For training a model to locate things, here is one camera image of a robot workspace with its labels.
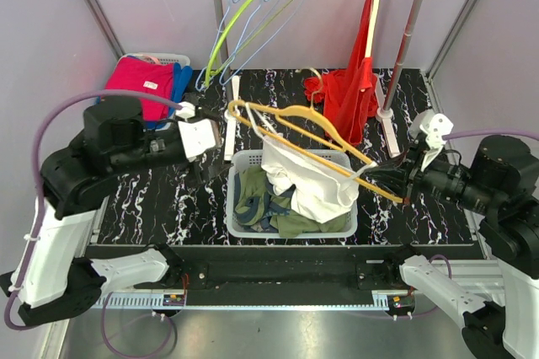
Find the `olive green tank top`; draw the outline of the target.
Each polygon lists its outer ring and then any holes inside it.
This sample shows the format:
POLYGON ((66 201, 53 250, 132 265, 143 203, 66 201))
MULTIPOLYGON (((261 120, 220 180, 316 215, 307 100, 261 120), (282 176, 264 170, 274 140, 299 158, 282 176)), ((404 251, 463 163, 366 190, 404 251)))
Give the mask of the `olive green tank top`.
POLYGON ((237 172, 228 184, 232 202, 227 215, 239 227, 240 234, 251 238, 255 234, 275 235, 278 238, 296 238, 306 234, 313 238, 319 234, 336 233, 346 229, 349 213, 319 222, 293 209, 296 187, 277 195, 266 172, 259 165, 252 165, 237 172))

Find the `white tank top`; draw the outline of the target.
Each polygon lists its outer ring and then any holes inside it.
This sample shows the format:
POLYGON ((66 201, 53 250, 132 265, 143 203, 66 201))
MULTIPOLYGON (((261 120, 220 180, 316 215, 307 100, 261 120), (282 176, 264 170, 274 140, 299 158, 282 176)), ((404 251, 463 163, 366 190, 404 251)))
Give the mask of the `white tank top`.
POLYGON ((293 190, 291 209, 319 223, 348 214, 359 196, 356 180, 376 163, 346 177, 279 141, 280 133, 259 111, 249 105, 245 109, 255 134, 263 141, 261 167, 273 193, 282 196, 293 190))

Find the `lime green hanger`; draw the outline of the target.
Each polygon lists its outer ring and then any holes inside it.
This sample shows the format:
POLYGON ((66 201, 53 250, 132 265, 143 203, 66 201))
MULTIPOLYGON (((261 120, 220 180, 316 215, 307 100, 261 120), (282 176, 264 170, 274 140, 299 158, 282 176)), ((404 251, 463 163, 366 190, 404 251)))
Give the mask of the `lime green hanger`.
POLYGON ((225 86, 288 24, 304 0, 227 0, 206 66, 195 81, 199 91, 225 86))

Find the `red tank top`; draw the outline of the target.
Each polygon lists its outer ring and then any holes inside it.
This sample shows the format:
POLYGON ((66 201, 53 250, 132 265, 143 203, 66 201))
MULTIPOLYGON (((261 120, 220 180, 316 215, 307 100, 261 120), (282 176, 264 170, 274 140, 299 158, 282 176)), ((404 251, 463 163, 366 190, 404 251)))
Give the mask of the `red tank top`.
POLYGON ((309 101, 323 104, 323 115, 349 144, 358 146, 368 119, 376 115, 377 76, 371 58, 365 58, 371 0, 365 0, 359 30, 348 66, 304 80, 304 94, 309 101))

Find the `white hanger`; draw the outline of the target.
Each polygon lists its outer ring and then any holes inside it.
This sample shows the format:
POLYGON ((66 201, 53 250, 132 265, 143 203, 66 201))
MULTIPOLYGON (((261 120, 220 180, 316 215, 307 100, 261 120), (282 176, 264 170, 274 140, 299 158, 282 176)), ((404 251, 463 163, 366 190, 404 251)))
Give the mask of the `white hanger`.
POLYGON ((371 0, 371 13, 366 37, 365 58, 371 58, 373 40, 376 32, 376 21, 379 11, 380 0, 371 0))

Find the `light blue wire hanger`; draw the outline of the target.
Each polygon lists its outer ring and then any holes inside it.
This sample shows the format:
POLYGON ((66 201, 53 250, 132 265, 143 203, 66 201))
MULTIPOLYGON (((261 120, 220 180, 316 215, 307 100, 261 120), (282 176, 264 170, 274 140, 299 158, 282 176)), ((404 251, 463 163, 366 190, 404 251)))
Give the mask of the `light blue wire hanger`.
POLYGON ((204 68, 205 78, 204 86, 210 87, 212 79, 219 75, 221 85, 227 84, 237 73, 228 75, 236 56, 238 56, 250 42, 259 35, 265 26, 258 24, 258 28, 253 30, 245 39, 241 36, 238 39, 237 46, 231 55, 228 54, 227 36, 233 25, 241 17, 247 7, 254 0, 213 0, 215 16, 217 22, 217 34, 214 45, 211 50, 210 59, 204 68))

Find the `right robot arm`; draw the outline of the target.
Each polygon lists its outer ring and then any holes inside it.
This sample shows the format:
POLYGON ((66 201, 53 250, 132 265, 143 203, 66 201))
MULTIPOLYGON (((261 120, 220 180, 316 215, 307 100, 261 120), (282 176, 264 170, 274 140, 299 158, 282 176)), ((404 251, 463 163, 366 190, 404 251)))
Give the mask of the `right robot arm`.
POLYGON ((538 159, 520 136, 493 134, 479 144, 471 167, 435 157, 424 135, 366 175, 412 201, 432 196, 482 216, 479 232, 504 283, 504 304, 468 293, 411 245, 388 255, 380 274, 392 288, 423 293, 459 327, 476 358, 538 356, 538 159))

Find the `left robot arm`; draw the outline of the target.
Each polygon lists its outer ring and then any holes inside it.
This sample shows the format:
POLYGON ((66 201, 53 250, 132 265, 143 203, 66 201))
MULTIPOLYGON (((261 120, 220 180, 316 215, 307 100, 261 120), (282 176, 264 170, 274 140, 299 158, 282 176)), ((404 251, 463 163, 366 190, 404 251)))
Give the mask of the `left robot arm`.
POLYGON ((35 219, 16 270, 1 277, 7 296, 5 324, 31 330, 72 319, 103 295, 140 285, 173 288, 184 282, 182 259, 163 244, 109 260, 77 257, 77 247, 104 200, 124 174, 176 166, 193 185, 218 175, 201 170, 199 156, 221 146, 220 116, 192 102, 163 104, 176 114, 164 129, 147 125, 148 95, 130 90, 79 94, 51 111, 32 145, 35 219), (40 157, 45 131, 66 108, 84 100, 83 129, 69 144, 40 157))

